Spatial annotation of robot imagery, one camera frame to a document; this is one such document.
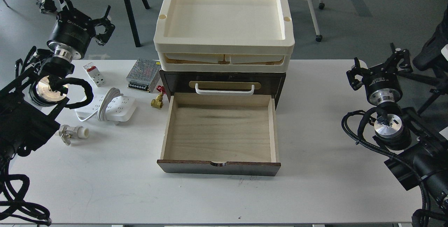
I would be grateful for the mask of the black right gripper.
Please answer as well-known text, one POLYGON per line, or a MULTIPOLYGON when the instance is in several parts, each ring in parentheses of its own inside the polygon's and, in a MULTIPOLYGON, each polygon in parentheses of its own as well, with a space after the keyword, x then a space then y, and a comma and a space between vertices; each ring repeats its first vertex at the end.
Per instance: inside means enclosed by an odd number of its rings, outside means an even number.
POLYGON ((361 67, 360 60, 355 57, 354 65, 346 72, 349 85, 354 91, 364 85, 366 99, 371 105, 400 101, 402 90, 396 75, 397 66, 405 73, 413 72, 409 50, 396 48, 393 42, 390 43, 390 48, 392 54, 384 63, 366 69, 361 67))

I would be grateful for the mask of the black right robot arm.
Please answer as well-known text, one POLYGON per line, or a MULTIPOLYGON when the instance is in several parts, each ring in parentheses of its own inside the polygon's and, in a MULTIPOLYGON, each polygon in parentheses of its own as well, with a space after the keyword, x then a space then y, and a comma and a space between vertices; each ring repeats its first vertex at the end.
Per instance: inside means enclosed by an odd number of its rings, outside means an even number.
POLYGON ((424 125, 414 108, 398 105, 398 74, 412 71, 410 53, 390 46, 391 56, 368 69, 354 58, 346 72, 349 85, 355 91, 364 86, 372 108, 347 113, 341 126, 356 144, 387 156, 387 168, 406 190, 420 188, 422 207, 412 215, 414 227, 426 227, 430 218, 447 226, 447 139, 424 125))

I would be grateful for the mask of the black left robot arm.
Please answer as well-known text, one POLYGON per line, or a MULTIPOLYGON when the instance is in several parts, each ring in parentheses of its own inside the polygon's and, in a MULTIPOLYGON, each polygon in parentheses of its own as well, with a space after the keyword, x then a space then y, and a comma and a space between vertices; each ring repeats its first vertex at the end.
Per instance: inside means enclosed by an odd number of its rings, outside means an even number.
POLYGON ((115 26, 105 15, 92 19, 77 10, 71 0, 42 0, 42 13, 54 13, 55 27, 47 42, 48 49, 32 47, 24 60, 15 63, 15 79, 1 90, 1 220, 19 218, 37 225, 52 223, 47 208, 26 202, 29 178, 10 174, 9 164, 16 156, 25 157, 42 147, 58 133, 69 145, 69 138, 87 138, 82 126, 61 125, 56 121, 62 109, 76 109, 93 101, 91 85, 74 72, 73 60, 83 59, 91 42, 104 45, 115 26))

